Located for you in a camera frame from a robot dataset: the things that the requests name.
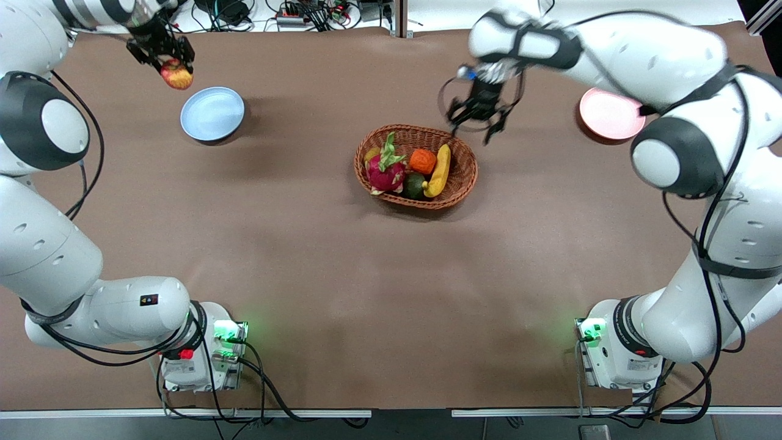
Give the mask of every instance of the wicker basket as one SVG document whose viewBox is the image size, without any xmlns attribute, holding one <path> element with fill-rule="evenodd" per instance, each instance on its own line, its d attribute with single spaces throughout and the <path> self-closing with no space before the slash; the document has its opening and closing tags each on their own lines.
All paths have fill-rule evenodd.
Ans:
<svg viewBox="0 0 782 440">
<path fill-rule="evenodd" d="M 361 185 L 371 192 L 371 186 L 367 180 L 364 169 L 364 155 L 372 147 L 382 148 L 386 143 L 386 136 L 395 132 L 394 146 L 396 154 L 406 154 L 409 158 L 416 149 L 425 149 L 437 154 L 443 144 L 448 144 L 451 150 L 450 171 L 443 192 L 433 199 L 411 200 L 392 193 L 383 193 L 377 197 L 394 204 L 419 207 L 423 209 L 443 209 L 452 207 L 461 202 L 472 191 L 475 180 L 478 178 L 478 164 L 475 162 L 475 154 L 470 147 L 459 138 L 451 137 L 450 133 L 433 128 L 415 127 L 413 125 L 396 124 L 386 125 L 368 134 L 358 146 L 356 156 L 353 159 L 353 169 Z"/>
</svg>

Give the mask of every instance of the orange vegetable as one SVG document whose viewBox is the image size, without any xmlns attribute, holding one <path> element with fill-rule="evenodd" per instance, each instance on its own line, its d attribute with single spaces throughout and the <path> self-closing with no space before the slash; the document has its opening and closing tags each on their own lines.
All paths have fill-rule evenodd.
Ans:
<svg viewBox="0 0 782 440">
<path fill-rule="evenodd" d="M 429 150 L 415 150 L 410 156 L 410 169 L 421 174 L 432 174 L 437 156 Z"/>
</svg>

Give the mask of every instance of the green avocado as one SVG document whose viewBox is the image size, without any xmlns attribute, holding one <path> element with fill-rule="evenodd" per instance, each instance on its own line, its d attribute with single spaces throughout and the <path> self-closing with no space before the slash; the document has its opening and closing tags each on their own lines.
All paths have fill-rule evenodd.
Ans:
<svg viewBox="0 0 782 440">
<path fill-rule="evenodd" d="M 404 178 L 402 195 L 408 199 L 420 200 L 424 198 L 424 186 L 426 177 L 418 172 L 412 172 Z"/>
</svg>

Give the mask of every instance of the brown tabletop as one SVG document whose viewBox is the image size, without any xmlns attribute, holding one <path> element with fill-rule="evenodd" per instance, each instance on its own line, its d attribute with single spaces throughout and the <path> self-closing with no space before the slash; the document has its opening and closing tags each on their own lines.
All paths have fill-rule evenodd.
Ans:
<svg viewBox="0 0 782 440">
<path fill-rule="evenodd" d="M 770 71 L 741 23 L 714 29 L 735 63 Z M 384 124 L 445 128 L 436 94 L 469 61 L 466 36 L 196 34 L 186 92 L 123 42 L 80 36 L 59 72 L 106 133 L 106 166 L 77 219 L 103 251 L 102 278 L 176 276 L 194 299 L 249 321 L 291 407 L 574 406 L 574 318 L 666 285 L 689 245 L 633 173 L 627 144 L 576 127 L 587 87 L 541 70 L 489 146 L 463 136 L 479 177 L 460 206 L 421 215 L 366 194 L 352 169 L 358 143 Z M 249 113 L 228 142 L 204 146 L 179 112 L 215 85 Z M 90 169 L 96 159 L 94 142 Z M 35 181 L 63 210 L 81 187 L 75 167 Z M 702 204 L 674 206 L 695 225 Z M 160 406 L 146 364 L 105 368 L 39 348 L 18 299 L 0 293 L 0 408 Z M 773 319 L 723 356 L 716 405 L 782 405 L 781 337 Z M 257 406 L 257 391 L 245 383 L 222 396 Z"/>
</svg>

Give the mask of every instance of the pink plate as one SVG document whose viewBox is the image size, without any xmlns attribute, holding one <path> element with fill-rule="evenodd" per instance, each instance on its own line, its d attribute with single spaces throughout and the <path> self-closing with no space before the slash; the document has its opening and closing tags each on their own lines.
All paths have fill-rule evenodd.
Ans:
<svg viewBox="0 0 782 440">
<path fill-rule="evenodd" d="M 638 115 L 635 99 L 591 88 L 581 98 L 581 120 L 594 134 L 611 140 L 630 139 L 644 127 L 645 116 Z"/>
</svg>

